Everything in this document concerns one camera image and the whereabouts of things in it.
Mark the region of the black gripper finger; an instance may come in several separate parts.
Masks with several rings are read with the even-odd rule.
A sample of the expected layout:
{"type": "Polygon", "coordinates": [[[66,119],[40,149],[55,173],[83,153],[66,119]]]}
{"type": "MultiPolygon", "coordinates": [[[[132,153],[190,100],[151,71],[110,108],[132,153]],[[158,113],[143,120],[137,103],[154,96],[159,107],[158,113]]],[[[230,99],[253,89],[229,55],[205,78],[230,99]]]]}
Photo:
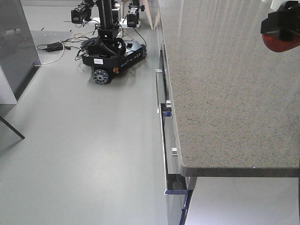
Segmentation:
{"type": "Polygon", "coordinates": [[[292,42],[300,36],[300,1],[285,0],[261,23],[261,34],[292,42]]]}

